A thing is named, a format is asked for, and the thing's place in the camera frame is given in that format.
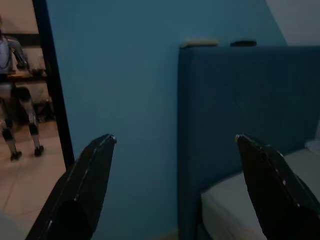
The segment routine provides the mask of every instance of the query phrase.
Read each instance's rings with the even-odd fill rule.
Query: bed
[[[226,227],[219,226],[228,219],[225,216],[231,216],[229,219],[233,220],[229,222],[241,227],[242,222],[236,221],[241,220],[237,210],[244,205],[240,201],[241,208],[224,205],[230,203],[226,199],[241,194],[243,201],[248,200],[234,141],[238,133],[256,136],[287,155],[293,171],[301,175],[319,199],[315,183],[320,178],[313,172],[320,168],[320,156],[304,149],[305,143],[315,138],[319,121],[319,65],[320,47],[195,46],[180,50],[180,240],[218,240],[211,236],[219,238],[219,230]],[[250,202],[245,204],[249,209]],[[210,208],[225,215],[212,221],[214,211],[209,213]],[[259,225],[254,219],[251,222],[256,230],[252,231],[254,227],[250,226],[248,234],[254,234],[252,239],[263,239]]]

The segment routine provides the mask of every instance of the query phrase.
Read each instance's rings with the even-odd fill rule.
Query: blue headboard
[[[320,47],[191,47],[178,73],[178,226],[196,239],[200,194],[241,170],[234,137],[248,133],[282,153],[315,136]]]

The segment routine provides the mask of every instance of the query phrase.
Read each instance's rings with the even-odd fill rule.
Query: white mattress
[[[307,149],[284,157],[320,200],[320,155]],[[266,240],[247,192],[243,173],[228,178],[201,195],[202,219],[214,240]]]

